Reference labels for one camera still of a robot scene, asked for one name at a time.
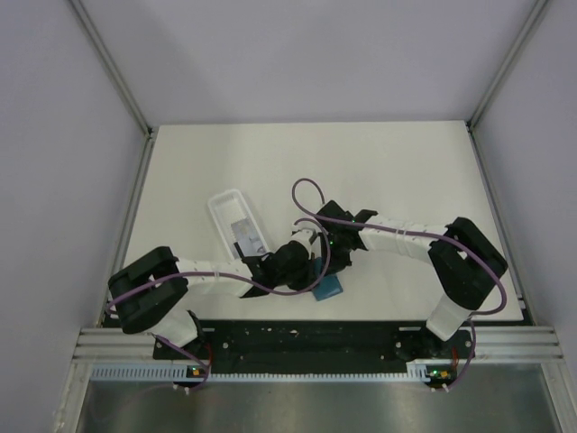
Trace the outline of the blue leather card holder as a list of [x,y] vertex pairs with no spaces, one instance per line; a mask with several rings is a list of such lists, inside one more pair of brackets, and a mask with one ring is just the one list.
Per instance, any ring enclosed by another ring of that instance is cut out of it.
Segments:
[[[315,278],[318,278],[323,270],[323,259],[316,258],[314,261]],[[328,273],[324,278],[312,289],[312,294],[316,301],[323,301],[334,296],[340,295],[343,292],[343,286],[335,274]]]

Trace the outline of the white plastic basket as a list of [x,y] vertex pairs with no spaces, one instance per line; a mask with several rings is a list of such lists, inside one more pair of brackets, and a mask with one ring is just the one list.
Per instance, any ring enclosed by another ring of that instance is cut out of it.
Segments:
[[239,245],[235,242],[231,224],[245,218],[248,218],[253,222],[267,249],[266,253],[270,251],[270,248],[257,225],[256,219],[251,212],[244,195],[239,189],[228,189],[225,192],[214,195],[207,201],[207,207],[224,243],[224,248],[232,260],[240,259],[241,256],[244,255],[240,250]]

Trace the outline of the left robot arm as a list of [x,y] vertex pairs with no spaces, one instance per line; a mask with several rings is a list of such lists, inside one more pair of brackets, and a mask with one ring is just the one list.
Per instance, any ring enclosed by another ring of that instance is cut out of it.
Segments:
[[196,297],[290,297],[311,291],[321,276],[311,249],[296,240],[275,253],[243,254],[228,262],[178,258],[168,246],[160,246],[109,279],[107,310],[118,316],[125,334],[160,336],[191,358],[205,344],[194,311]]

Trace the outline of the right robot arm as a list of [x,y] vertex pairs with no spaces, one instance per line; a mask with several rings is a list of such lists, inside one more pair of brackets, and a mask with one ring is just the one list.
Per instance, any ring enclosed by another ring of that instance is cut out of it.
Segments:
[[445,226],[386,218],[375,210],[357,214],[330,200],[316,213],[329,234],[330,272],[350,266],[351,252],[382,251],[429,264],[444,294],[421,334],[423,350],[433,357],[453,347],[453,335],[481,308],[508,270],[504,256],[468,218],[458,216]]

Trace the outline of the silver VIP card bottom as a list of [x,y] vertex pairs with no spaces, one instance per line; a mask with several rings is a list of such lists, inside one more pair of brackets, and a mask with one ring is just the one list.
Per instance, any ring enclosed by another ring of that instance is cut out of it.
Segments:
[[235,242],[244,256],[258,256],[267,252],[261,236],[250,219],[236,221],[231,224],[231,228]]

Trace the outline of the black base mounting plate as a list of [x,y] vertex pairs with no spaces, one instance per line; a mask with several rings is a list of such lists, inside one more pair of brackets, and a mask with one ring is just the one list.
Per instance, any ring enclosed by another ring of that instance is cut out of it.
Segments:
[[280,353],[368,354],[403,361],[465,359],[473,349],[467,329],[460,329],[447,341],[425,328],[422,321],[334,321],[334,320],[202,320],[198,337],[182,346],[193,355]]

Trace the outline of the aluminium frame rail front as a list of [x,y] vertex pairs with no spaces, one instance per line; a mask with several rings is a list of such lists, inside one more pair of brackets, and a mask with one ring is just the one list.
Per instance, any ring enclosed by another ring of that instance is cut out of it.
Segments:
[[[153,363],[154,337],[126,335],[119,328],[80,331],[72,359],[75,362]],[[473,361],[477,364],[542,364],[563,360],[552,327],[477,327]]]

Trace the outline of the right aluminium corner post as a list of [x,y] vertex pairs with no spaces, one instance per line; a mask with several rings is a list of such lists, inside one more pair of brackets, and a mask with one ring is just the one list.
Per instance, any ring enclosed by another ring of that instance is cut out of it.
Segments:
[[508,46],[504,58],[493,74],[489,85],[482,94],[479,103],[474,108],[472,115],[466,122],[469,133],[472,134],[480,125],[528,46],[531,38],[536,33],[541,22],[545,19],[552,3],[553,1],[551,0],[536,0],[531,4],[527,17],[524,19],[512,43]]

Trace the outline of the aluminium corner post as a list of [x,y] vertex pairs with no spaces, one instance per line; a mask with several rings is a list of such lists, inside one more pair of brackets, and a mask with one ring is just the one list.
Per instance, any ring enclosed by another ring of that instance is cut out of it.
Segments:
[[80,30],[87,37],[89,45],[93,49],[98,61],[110,80],[116,94],[124,104],[128,114],[136,123],[142,134],[146,137],[150,137],[153,128],[140,109],[133,92],[129,88],[127,81],[112,56],[112,53],[106,46],[105,41],[91,18],[84,2],[80,0],[67,0],[66,4],[75,16]]
[[479,103],[474,108],[472,115],[466,122],[469,133],[472,134],[480,125],[528,46],[531,38],[536,33],[541,22],[545,19],[552,3],[553,1],[551,0],[536,0],[531,4],[527,17],[524,19],[512,43],[508,46],[504,58],[493,74],[489,85],[482,94]]

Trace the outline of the left aluminium corner post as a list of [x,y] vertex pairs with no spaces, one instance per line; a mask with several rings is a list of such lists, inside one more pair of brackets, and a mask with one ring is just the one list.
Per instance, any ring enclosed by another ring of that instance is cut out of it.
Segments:
[[75,16],[80,30],[87,37],[89,45],[93,49],[98,61],[110,80],[116,94],[124,104],[128,114],[136,123],[142,134],[146,137],[150,137],[153,128],[140,109],[133,92],[129,88],[127,81],[112,56],[112,53],[106,46],[105,41],[91,18],[84,2],[80,0],[67,0],[66,4]]

